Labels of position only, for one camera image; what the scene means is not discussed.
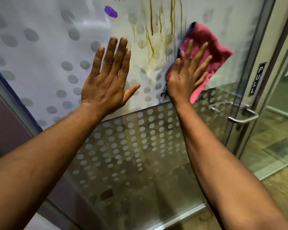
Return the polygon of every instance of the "purple spot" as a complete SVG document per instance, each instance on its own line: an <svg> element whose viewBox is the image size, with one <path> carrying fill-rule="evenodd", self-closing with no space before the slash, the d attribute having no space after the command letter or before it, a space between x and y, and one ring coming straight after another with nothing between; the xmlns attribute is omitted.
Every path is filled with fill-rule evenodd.
<svg viewBox="0 0 288 230"><path fill-rule="evenodd" d="M117 18L117 16L118 16L117 12L112 7L110 7L108 5L105 7L105 12L107 15L109 15L112 18Z"/></svg>

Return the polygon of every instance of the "sticker label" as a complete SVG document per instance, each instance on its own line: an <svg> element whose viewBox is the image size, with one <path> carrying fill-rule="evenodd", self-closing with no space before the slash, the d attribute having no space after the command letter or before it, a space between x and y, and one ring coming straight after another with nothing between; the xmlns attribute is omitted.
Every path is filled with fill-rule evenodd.
<svg viewBox="0 0 288 230"><path fill-rule="evenodd" d="M258 85L258 83L259 83L259 81L260 81L260 77L261 77L261 74L262 74L262 72L263 72L263 70L264 70L265 65L266 65L266 62L265 62L265 63L261 63L261 64L259 65L258 70L257 70L256 77L255 77L255 79L254 79L254 81L253 81L253 84L252 84L251 90L250 90L250 92L249 92L249 94L248 94L248 97L254 95L254 93L255 93L255 91L256 91L256 88L257 88L257 85Z"/></svg>

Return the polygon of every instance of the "person's right hand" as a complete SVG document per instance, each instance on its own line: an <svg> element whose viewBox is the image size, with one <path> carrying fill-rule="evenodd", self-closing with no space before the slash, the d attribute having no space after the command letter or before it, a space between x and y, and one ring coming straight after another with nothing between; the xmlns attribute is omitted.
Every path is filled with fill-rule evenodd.
<svg viewBox="0 0 288 230"><path fill-rule="evenodd" d="M182 68L180 65L181 59L177 59L172 67L167 90L174 105L182 102L190 103L191 94L204 82L208 74L205 71L212 59L212 56L208 56L201 65L199 64L203 59L208 43L204 43L200 50L196 53L193 60L190 61L192 45L193 40L190 40L185 53L185 61Z"/></svg>
<svg viewBox="0 0 288 230"><path fill-rule="evenodd" d="M105 48L99 47L91 73L82 88L81 105L88 107L92 114L100 118L123 107L140 88L140 84L135 84L124 92L131 56L131 50L126 49L127 42L127 39L122 37L114 55L117 38L110 38L101 72L101 61Z"/></svg>

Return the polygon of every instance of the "frosted glass film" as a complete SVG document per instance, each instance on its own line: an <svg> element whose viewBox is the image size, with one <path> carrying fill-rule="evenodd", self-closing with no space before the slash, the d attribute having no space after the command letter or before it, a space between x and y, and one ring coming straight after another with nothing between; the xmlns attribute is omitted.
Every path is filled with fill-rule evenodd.
<svg viewBox="0 0 288 230"><path fill-rule="evenodd" d="M126 87L142 87L111 119L158 104L164 71L194 21L235 52L207 88L238 81L263 1L0 0L0 71L45 129L79 105L96 49L125 36L132 50Z"/></svg>

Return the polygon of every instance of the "pink cloth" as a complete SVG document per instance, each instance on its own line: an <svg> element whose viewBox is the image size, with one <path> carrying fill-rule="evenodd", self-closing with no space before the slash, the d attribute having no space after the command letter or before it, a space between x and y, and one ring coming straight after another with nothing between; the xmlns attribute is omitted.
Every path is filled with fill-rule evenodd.
<svg viewBox="0 0 288 230"><path fill-rule="evenodd" d="M216 36L207 27L197 23L195 29L185 36L184 41L181 44L180 56L182 58L182 62L184 61L185 50L187 49L188 42L191 39L193 39L193 49L191 53L191 59L194 58L197 51L205 42L208 42L208 48L200 64L202 64L209 55L213 56L210 65L206 69L208 75L205 81L196 90L194 90L191 95L190 102L191 104L193 104L196 101L197 97L200 95L200 93L203 91L204 87L208 84L210 78L233 54L233 51L228 50L226 47L220 45Z"/></svg>

